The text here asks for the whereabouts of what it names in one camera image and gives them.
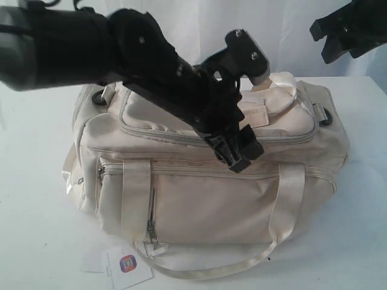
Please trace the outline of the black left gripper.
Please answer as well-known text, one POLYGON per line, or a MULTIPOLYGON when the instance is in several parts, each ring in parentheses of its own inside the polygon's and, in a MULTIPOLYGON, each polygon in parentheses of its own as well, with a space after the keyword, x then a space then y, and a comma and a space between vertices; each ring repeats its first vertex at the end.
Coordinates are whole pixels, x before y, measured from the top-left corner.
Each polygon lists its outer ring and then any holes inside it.
POLYGON ((177 53, 130 54, 122 68, 132 92, 120 114, 124 131, 165 142, 206 142, 228 169, 240 173, 263 154, 244 115, 239 80, 219 61, 222 51, 191 66, 177 53))

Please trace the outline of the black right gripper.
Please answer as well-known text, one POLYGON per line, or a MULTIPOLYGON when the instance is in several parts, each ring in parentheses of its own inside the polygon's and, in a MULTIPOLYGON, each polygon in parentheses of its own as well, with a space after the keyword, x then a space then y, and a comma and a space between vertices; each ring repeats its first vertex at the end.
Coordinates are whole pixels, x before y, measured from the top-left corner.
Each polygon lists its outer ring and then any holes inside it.
POLYGON ((345 53, 356 59, 386 44, 386 1, 351 1, 316 19, 310 33, 315 42, 326 38, 321 52, 326 64, 345 53))

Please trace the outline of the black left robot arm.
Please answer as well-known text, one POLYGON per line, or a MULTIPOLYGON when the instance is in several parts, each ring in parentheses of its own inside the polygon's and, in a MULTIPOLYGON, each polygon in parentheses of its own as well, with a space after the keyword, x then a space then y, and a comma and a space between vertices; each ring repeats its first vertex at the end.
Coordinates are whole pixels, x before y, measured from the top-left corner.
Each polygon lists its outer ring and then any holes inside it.
POLYGON ((264 153, 253 129, 241 124, 240 80, 262 83, 270 65, 245 30, 229 32, 225 42, 193 66, 150 13, 121 8, 104 16, 92 7, 19 1, 1 7, 1 82, 14 91, 122 82, 192 127, 239 173, 264 153))

